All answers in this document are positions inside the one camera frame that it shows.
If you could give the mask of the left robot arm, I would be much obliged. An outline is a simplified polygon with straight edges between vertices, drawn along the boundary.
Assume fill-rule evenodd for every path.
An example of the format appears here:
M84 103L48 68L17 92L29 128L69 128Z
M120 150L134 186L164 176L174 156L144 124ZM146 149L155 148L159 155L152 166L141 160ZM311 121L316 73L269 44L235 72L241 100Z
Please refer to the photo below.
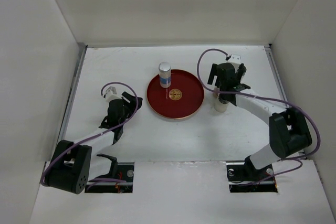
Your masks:
M120 164L103 150L120 140L125 122L141 108L143 99L127 92L118 97L113 91L103 97L108 109L98 129L82 140L61 140L42 175L42 185L73 194L132 191L134 165Z

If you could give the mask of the brown condiment bottle black cap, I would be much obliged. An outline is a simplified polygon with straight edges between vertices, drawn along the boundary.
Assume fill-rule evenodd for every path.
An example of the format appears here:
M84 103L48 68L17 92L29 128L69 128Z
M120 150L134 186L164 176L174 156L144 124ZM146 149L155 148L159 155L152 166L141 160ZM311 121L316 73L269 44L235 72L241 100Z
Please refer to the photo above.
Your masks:
M218 98L220 95L220 89L218 87L214 87L214 92L213 92L213 96L214 98Z

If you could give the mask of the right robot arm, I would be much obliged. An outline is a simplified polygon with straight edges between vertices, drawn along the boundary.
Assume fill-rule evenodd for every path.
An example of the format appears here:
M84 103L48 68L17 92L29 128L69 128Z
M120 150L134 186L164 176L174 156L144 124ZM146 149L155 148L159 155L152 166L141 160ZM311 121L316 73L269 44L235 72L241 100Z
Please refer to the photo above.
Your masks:
M219 89L219 104L244 109L269 126L269 143L244 161L244 175L254 180L268 165L310 146L312 137L299 109L293 105L278 105L265 98L258 99L250 86L240 82L245 72L244 64L235 69L231 63L214 63L207 83Z

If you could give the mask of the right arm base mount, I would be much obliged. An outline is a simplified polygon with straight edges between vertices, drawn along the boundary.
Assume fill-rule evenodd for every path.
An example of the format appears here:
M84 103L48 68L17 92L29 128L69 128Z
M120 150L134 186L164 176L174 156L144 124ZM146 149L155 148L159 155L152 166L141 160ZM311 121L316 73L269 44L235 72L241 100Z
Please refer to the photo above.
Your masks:
M244 162L226 163L229 191L231 193L277 193L277 184L272 165L248 173Z

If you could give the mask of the blue label spice jar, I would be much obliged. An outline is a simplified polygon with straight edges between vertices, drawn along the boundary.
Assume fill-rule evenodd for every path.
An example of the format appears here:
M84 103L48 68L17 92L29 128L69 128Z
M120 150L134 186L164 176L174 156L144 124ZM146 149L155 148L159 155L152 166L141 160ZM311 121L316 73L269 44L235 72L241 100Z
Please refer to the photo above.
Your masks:
M159 64L159 81L160 86L163 88L171 86L171 65L168 62Z

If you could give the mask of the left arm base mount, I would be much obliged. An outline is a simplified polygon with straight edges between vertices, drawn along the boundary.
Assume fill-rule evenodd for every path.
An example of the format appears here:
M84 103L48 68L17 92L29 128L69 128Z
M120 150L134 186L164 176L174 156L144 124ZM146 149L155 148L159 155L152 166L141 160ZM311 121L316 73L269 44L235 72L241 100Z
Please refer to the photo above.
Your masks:
M135 163L118 162L116 157L98 154L90 163L85 193L132 193L134 170Z

